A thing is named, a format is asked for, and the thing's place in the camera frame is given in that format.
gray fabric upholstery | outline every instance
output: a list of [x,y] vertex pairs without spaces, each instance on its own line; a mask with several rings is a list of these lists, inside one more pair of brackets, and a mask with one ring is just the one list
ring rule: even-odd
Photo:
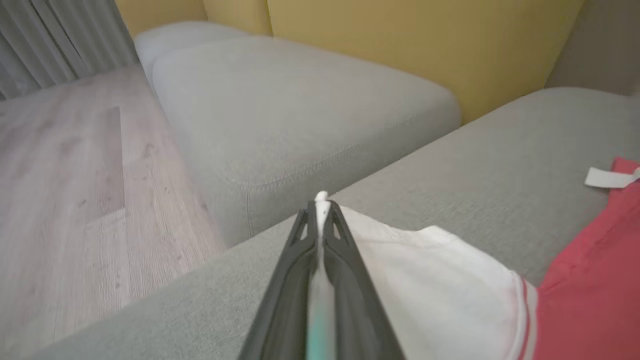
[[[556,88],[521,98],[333,198],[405,229],[436,224],[534,284],[604,207],[591,166],[640,160],[640,112],[626,97]],[[292,219],[35,359],[234,359]]]
[[439,85],[271,37],[172,52],[154,86],[230,246],[460,126]]
[[209,21],[184,21],[143,31],[136,36],[136,52],[153,88],[153,68],[156,60],[171,51],[200,44],[248,37],[238,29]]

yellow backrest cushion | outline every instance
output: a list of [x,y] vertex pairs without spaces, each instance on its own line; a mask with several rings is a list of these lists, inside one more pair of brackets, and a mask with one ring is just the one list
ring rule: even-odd
[[542,88],[584,0],[268,0],[276,37],[451,89],[469,122]]
[[131,37],[172,22],[207,20],[202,0],[116,0]]
[[271,34],[266,0],[204,0],[209,20],[254,34]]

laminate floor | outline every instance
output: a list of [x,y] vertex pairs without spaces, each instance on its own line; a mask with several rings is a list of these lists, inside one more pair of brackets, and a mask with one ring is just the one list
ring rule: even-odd
[[226,250],[138,66],[0,102],[0,358]]

white tip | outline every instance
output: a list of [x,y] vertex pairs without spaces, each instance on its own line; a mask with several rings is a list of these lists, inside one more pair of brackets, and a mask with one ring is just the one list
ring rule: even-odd
[[316,195],[316,201],[326,201],[326,198],[329,197],[329,193],[327,192],[319,192]]

clothing tag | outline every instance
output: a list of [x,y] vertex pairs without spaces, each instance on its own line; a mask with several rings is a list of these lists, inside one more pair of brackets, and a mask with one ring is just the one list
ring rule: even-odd
[[640,168],[637,168],[633,174],[621,174],[592,167],[589,169],[584,184],[596,188],[622,189],[638,179],[640,179]]

